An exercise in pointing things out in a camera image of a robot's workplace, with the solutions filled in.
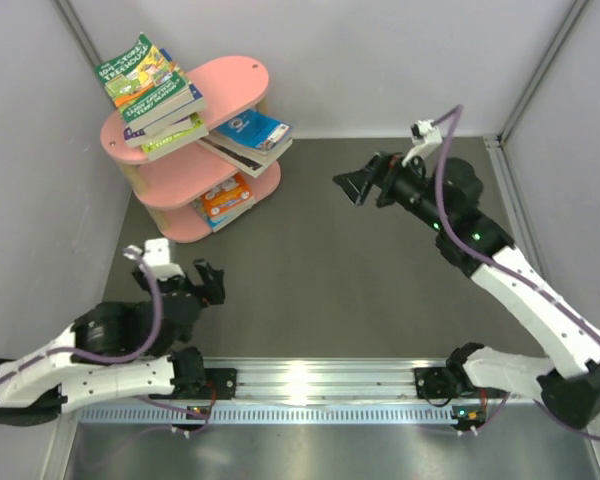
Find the lime 65-Storey Treehouse book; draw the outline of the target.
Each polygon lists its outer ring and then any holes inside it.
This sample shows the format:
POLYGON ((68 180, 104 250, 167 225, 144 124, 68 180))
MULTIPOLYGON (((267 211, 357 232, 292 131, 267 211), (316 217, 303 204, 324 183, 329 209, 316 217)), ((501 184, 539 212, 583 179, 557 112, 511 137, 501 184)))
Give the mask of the lime 65-Storey Treehouse book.
POLYGON ((155 161, 209 134, 206 123, 197 113, 192 114, 189 119, 190 128, 142 144, 142 152, 150 161, 155 161))

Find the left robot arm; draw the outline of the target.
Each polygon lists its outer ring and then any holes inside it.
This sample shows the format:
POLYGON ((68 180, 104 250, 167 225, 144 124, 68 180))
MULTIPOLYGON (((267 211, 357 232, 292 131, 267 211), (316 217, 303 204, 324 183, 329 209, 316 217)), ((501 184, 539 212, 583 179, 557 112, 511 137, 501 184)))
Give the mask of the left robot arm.
POLYGON ((140 266, 132 276, 149 294, 104 301, 47 345, 18 360, 0 358, 0 424, 37 426, 87 405, 144 396, 192 399, 207 384, 202 354, 187 344, 201 312, 225 301, 225 273, 203 259, 194 283, 180 266, 163 277, 140 266))

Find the light blue maze activity book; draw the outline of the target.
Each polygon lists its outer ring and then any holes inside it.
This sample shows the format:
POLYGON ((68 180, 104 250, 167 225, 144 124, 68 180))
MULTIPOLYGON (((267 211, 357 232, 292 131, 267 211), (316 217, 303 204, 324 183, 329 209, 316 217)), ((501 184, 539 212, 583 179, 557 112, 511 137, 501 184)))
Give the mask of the light blue maze activity book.
POLYGON ((199 199, 194 200, 191 203, 191 206, 201 216, 201 218, 206 222, 213 232, 218 232, 219 230, 223 229, 225 226, 229 225, 231 222, 252 208, 252 204, 240 206, 232 209, 226 215, 212 218, 205 211, 203 204, 199 199))

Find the purple 52-Storey Treehouse book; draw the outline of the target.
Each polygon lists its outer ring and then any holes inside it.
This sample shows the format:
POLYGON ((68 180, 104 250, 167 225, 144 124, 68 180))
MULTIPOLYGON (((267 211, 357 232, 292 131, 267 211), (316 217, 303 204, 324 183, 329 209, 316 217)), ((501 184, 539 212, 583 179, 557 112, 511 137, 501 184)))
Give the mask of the purple 52-Storey Treehouse book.
POLYGON ((125 143, 129 147, 139 147, 143 144, 157 141, 162 139, 163 137, 173 135, 185 130, 188 130, 192 127, 191 117, 185 117, 181 120, 167 126, 161 131, 153 134, 147 134, 145 130, 132 130, 131 128, 126 128, 123 131, 123 137, 125 143))

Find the orange paperback book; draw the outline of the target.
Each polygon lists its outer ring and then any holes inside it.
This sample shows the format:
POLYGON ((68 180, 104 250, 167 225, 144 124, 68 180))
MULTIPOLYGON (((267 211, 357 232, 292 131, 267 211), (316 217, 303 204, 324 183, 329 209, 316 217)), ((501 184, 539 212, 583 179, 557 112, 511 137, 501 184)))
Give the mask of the orange paperback book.
POLYGON ((208 190, 199 200, 212 218, 226 215, 240 206, 255 204, 255 197, 249 184, 239 173, 208 190))

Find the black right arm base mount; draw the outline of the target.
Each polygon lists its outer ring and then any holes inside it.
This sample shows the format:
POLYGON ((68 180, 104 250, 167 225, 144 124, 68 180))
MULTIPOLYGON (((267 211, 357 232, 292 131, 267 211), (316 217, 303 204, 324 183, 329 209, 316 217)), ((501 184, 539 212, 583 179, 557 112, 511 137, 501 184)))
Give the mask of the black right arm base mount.
POLYGON ((413 370, 416 396, 438 407, 455 399, 479 399, 480 389, 447 367, 422 367, 413 370))

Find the blue 91-Storey Treehouse book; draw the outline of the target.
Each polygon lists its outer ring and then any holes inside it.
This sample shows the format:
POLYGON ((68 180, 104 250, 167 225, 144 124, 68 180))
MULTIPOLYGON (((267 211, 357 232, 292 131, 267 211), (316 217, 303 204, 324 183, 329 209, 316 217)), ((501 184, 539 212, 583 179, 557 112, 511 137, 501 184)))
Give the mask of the blue 91-Storey Treehouse book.
POLYGON ((167 102, 167 106, 169 107, 167 114, 157 122, 157 133, 159 135, 170 135, 171 131, 181 131, 184 128, 184 120, 190 115, 206 109, 207 103, 200 90, 175 62, 167 50, 161 48, 160 53, 169 62, 172 73, 179 75, 187 84, 187 89, 182 89, 170 98, 167 102))

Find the dark Tale of Two Cities book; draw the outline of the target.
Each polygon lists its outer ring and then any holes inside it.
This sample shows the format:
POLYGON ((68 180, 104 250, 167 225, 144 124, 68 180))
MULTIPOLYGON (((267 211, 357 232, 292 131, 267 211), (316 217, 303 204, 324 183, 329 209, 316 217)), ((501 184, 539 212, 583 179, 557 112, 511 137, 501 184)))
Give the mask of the dark Tale of Two Cities book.
POLYGON ((211 140, 201 139, 197 141, 197 144, 253 178, 258 178, 267 169, 266 165, 262 165, 226 147, 220 146, 211 140))

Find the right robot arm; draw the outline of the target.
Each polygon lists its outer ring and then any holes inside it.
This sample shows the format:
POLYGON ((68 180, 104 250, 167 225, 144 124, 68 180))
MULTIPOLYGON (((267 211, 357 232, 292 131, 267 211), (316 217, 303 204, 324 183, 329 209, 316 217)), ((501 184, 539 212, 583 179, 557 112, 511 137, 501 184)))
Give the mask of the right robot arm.
POLYGON ((421 386, 420 397, 500 390, 538 402, 577 430, 600 413, 600 331, 558 299, 513 238, 480 210, 483 183, 468 162, 451 157, 428 174, 420 157, 405 162, 399 154, 377 153, 333 182, 356 206, 377 187, 377 207, 399 205, 423 221, 436 232, 443 258, 498 300, 544 351, 526 357, 469 342, 446 360, 442 384, 421 386))

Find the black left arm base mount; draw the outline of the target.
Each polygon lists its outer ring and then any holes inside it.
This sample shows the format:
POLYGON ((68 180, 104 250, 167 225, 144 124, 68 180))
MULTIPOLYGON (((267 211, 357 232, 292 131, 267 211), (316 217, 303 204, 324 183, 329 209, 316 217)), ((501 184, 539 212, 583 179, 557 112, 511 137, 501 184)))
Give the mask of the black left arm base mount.
POLYGON ((206 368, 197 372, 178 388, 177 397, 186 400, 231 400, 236 396, 237 374, 235 368, 206 368))

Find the green 104-Storey Treehouse book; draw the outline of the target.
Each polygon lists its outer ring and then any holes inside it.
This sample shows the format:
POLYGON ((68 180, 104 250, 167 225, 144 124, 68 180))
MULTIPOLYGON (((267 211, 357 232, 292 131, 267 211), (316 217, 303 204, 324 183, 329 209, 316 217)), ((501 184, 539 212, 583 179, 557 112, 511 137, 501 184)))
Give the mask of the green 104-Storey Treehouse book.
POLYGON ((193 100, 189 81, 144 33, 129 50, 96 66, 95 73, 132 130, 144 129, 193 100))

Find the blue cartoon paperback book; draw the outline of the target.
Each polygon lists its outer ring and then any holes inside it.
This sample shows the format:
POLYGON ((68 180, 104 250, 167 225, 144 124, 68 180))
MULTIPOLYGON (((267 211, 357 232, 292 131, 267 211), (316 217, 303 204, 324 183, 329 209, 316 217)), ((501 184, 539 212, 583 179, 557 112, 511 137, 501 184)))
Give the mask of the blue cartoon paperback book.
POLYGON ((292 145, 291 127, 255 110, 246 110, 212 130, 204 140, 268 165, 292 145))

